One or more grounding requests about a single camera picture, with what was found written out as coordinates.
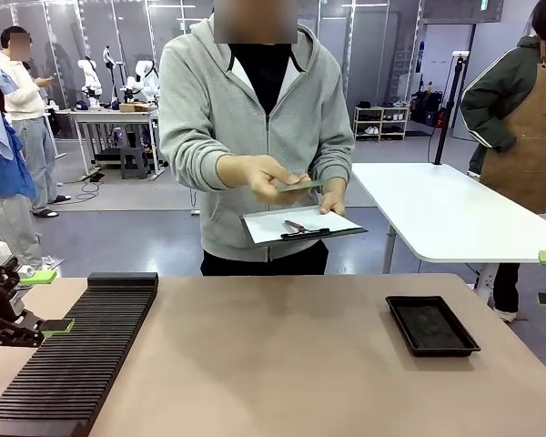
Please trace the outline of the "person's left hand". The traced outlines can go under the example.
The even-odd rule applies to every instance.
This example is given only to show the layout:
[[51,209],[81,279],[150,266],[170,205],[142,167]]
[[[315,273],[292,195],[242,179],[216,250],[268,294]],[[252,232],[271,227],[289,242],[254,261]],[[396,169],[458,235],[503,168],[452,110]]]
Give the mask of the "person's left hand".
[[342,217],[345,216],[345,194],[347,182],[343,178],[331,178],[322,186],[322,200],[319,207],[321,214],[334,212]]

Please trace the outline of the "person's right hand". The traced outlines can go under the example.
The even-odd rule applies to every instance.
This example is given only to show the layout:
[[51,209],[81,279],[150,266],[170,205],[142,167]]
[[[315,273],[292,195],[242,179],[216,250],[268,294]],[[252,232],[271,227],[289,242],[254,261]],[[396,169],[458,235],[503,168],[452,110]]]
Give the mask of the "person's right hand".
[[304,188],[279,192],[278,184],[295,186],[310,182],[308,175],[296,176],[266,155],[225,155],[217,161],[216,172],[226,186],[249,187],[260,203],[269,205],[294,204],[306,192]]

